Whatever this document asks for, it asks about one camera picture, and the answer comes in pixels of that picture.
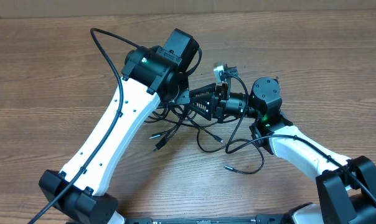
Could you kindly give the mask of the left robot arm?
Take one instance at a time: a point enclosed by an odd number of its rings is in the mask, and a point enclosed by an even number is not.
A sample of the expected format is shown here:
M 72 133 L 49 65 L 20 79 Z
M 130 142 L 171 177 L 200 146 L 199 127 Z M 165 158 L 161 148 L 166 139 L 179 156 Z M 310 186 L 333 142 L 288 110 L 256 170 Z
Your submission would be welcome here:
M 118 201 L 107 190 L 121 156 L 147 117 L 159 105 L 187 104 L 190 63 L 201 49 L 193 36 L 174 29 L 166 43 L 135 45 L 118 71 L 97 46 L 117 81 L 112 101 L 78 152 L 59 171 L 46 170 L 39 180 L 48 204 L 35 223 L 54 207 L 77 223 L 126 223 Z

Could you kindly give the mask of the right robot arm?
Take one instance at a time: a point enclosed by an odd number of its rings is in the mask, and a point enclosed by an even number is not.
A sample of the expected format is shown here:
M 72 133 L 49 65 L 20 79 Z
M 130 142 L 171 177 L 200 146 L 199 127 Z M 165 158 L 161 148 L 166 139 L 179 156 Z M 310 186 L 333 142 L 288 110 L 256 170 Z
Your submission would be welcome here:
M 282 158 L 316 183 L 319 203 L 283 215 L 257 216 L 257 223 L 376 223 L 376 166 L 367 157 L 351 159 L 305 136 L 281 111 L 276 79 L 259 78 L 250 91 L 232 93 L 230 82 L 192 90 L 190 107 L 206 119 L 253 118 L 252 144 Z

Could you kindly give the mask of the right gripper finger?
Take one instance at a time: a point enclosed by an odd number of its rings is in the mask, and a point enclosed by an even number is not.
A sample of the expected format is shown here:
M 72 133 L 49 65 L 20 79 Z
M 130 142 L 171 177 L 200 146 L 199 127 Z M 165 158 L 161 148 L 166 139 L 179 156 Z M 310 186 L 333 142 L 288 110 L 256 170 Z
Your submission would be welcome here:
M 189 108 L 207 120 L 212 119 L 214 95 L 191 96 Z
M 211 83 L 211 84 L 208 84 L 206 86 L 197 88 L 195 90 L 191 90 L 190 93 L 189 93 L 189 96 L 190 97 L 197 97 L 197 96 L 213 93 L 213 92 L 215 92 L 216 86 L 217 86 L 216 83 Z

